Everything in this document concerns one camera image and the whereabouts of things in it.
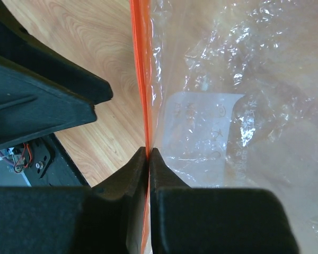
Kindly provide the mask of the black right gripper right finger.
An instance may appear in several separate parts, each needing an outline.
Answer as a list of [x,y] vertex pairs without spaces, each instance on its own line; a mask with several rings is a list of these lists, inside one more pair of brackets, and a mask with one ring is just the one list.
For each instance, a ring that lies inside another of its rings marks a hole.
[[153,253],[299,253],[284,208],[259,188],[192,188],[149,157]]

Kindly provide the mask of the clear zip top bag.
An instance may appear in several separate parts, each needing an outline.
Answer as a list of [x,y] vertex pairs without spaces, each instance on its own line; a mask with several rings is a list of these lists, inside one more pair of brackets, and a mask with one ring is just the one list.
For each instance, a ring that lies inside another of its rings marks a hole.
[[148,150],[191,187],[259,187],[318,253],[318,1],[131,1]]

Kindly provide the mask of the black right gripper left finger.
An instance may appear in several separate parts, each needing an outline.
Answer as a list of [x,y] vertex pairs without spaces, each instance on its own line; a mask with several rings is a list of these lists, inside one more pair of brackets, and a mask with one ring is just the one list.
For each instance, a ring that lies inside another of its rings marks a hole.
[[94,187],[0,187],[0,253],[140,253],[146,166],[141,147]]

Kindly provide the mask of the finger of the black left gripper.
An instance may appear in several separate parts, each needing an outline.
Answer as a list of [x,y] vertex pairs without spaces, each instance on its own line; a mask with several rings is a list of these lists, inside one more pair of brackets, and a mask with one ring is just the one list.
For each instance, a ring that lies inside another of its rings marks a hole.
[[0,149],[96,119],[89,101],[0,56]]
[[110,84],[30,35],[0,1],[0,56],[83,96],[94,105],[113,98]]

